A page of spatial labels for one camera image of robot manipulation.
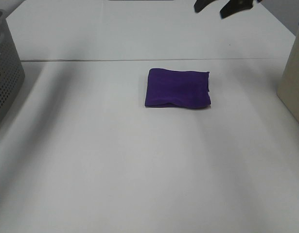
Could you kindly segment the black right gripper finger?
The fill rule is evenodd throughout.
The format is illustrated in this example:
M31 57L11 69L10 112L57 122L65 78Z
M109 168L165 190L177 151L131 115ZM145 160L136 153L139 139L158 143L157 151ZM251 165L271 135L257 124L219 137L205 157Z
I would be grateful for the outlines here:
M235 13L250 10L253 7L253 0L230 0L221 10L220 17L227 18Z
M196 0L194 3L194 11L201 12L205 7L211 4L213 0Z

